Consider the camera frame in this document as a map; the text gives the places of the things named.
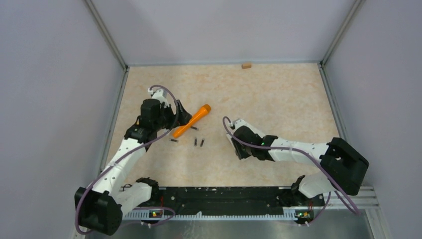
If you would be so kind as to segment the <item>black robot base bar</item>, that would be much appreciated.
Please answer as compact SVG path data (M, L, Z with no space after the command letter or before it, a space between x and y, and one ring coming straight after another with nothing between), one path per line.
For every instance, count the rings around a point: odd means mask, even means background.
M260 216L282 215L291 207L325 205L323 195L311 199L293 194L289 187L160 187L140 207L167 207L176 215Z

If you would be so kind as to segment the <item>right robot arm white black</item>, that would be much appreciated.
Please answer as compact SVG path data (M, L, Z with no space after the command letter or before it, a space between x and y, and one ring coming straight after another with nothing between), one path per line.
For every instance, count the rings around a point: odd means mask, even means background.
M317 173L302 175L292 185L292 199L298 205L332 191L356 196L369 167L368 160L339 137L328 143L303 143L264 134L248 124L236 124L226 136L240 160L254 157L317 168Z

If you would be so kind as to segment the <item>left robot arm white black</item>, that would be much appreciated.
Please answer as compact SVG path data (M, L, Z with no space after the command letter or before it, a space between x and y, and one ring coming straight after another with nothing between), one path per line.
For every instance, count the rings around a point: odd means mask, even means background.
M158 203L160 193L148 183L135 182L125 191L120 188L153 143L192 118L180 100L174 103L176 109L172 110L167 100L144 100L140 115L127 129L112 160L88 187L75 192L75 229L79 234L99 232L111 236L138 205Z

